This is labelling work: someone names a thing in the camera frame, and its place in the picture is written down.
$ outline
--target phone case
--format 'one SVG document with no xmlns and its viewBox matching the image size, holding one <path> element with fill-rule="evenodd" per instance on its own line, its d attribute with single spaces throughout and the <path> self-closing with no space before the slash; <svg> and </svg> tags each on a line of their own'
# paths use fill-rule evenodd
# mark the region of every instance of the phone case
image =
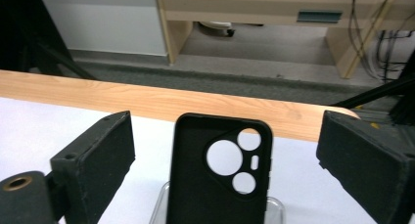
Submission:
<svg viewBox="0 0 415 224">
<path fill-rule="evenodd" d="M 167 223 L 263 223 L 272 139 L 259 120 L 183 114 L 174 132 Z"/>
</svg>

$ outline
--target clear acrylic stand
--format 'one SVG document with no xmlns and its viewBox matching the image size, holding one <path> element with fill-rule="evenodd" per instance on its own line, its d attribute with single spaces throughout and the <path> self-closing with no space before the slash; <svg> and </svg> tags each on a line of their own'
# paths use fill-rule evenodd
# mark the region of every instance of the clear acrylic stand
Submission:
<svg viewBox="0 0 415 224">
<path fill-rule="evenodd" d="M 167 216 L 169 183 L 162 186 L 159 198 L 153 211 L 150 224 L 165 224 Z M 264 224 L 285 224 L 285 208 L 283 204 L 275 198 L 268 197 L 266 201 L 266 212 Z"/>
</svg>

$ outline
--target black cable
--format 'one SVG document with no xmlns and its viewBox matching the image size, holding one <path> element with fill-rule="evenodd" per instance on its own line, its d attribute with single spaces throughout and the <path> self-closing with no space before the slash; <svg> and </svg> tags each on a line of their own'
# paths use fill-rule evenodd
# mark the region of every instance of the black cable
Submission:
<svg viewBox="0 0 415 224">
<path fill-rule="evenodd" d="M 409 15 L 402 23 L 402 25 L 400 26 L 400 28 L 398 30 L 402 30 L 403 27 L 406 25 L 406 23 L 415 16 L 415 12 L 413 12 L 411 15 Z"/>
<path fill-rule="evenodd" d="M 381 13 L 382 13 L 383 9 L 385 8 L 385 6 L 387 5 L 387 2 L 388 1 L 389 0 L 384 0 L 384 2 L 382 3 L 382 5 L 375 12 L 376 17 L 375 17 L 374 21 L 371 23 L 371 26 L 369 28 L 369 32 L 370 32 L 370 30 L 372 30 L 374 28 L 375 23 L 376 23 L 376 20 L 381 15 Z M 371 73 L 371 71 L 370 71 L 369 61 L 368 61 L 367 56 L 366 56 L 366 54 L 364 52 L 364 42 L 363 42 L 363 39 L 362 39 L 362 36 L 361 36 L 360 27 L 359 27 L 358 20 L 357 20 L 357 15 L 356 15 L 355 6 L 356 6 L 356 0 L 352 0 L 351 1 L 350 17 L 349 17 L 349 20 L 348 20 L 348 29 L 347 29 L 347 31 L 348 31 L 348 38 L 350 40 L 351 46 L 353 47 L 354 51 L 356 52 L 357 57 L 359 57 L 359 59 L 361 60 L 362 65 L 363 65 L 365 71 L 370 76 L 376 78 L 376 76 L 374 76 L 376 73 Z M 355 26 L 355 30 L 356 30 L 358 42 L 360 43 L 359 44 L 359 48 L 357 48 L 357 45 L 355 44 L 355 41 L 354 41 L 354 37 L 352 35 L 352 24 L 353 23 L 354 23 L 354 26 Z"/>
<path fill-rule="evenodd" d="M 378 68 L 383 71 L 382 79 L 385 83 L 390 80 L 394 80 L 393 78 L 388 77 L 388 74 L 390 72 L 402 71 L 402 69 L 404 68 L 404 65 L 406 65 L 406 62 L 391 62 L 392 52 L 395 46 L 395 42 L 398 38 L 402 37 L 402 36 L 398 36 L 399 33 L 400 33 L 399 30 L 396 30 L 396 31 L 391 30 L 389 32 L 389 36 L 386 37 L 385 36 L 386 32 L 382 31 L 380 35 L 378 36 L 378 44 L 376 48 L 376 61 L 377 61 Z M 388 40 L 388 47 L 387 47 L 387 50 L 385 51 L 385 57 L 384 59 L 382 59 L 381 49 L 382 49 L 382 44 L 385 40 Z"/>
<path fill-rule="evenodd" d="M 384 40 L 389 40 L 389 39 L 403 39 L 403 38 L 408 38 L 412 36 L 413 31 L 408 31 L 407 35 L 402 35 L 402 36 L 396 36 L 394 38 L 390 38 L 390 37 L 385 37 Z"/>
</svg>

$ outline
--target wooden edge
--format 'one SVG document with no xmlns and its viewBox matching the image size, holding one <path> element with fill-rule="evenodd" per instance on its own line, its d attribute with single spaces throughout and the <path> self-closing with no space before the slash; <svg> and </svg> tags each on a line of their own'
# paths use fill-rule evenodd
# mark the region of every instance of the wooden edge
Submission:
<svg viewBox="0 0 415 224">
<path fill-rule="evenodd" d="M 329 27 L 326 42 L 341 78 L 351 78 L 360 59 L 348 39 L 347 28 Z"/>
<path fill-rule="evenodd" d="M 260 119 L 274 136 L 318 141 L 324 111 L 346 109 L 0 70 L 0 97 L 167 121 L 185 112 Z"/>
<path fill-rule="evenodd" d="M 168 53 L 168 61 L 172 65 L 176 62 L 177 56 L 180 54 L 181 49 L 186 43 L 186 40 L 192 31 L 193 23 L 185 21 L 169 22 L 166 19 L 163 0 L 157 0 L 157 2 L 162 33 Z"/>
</svg>

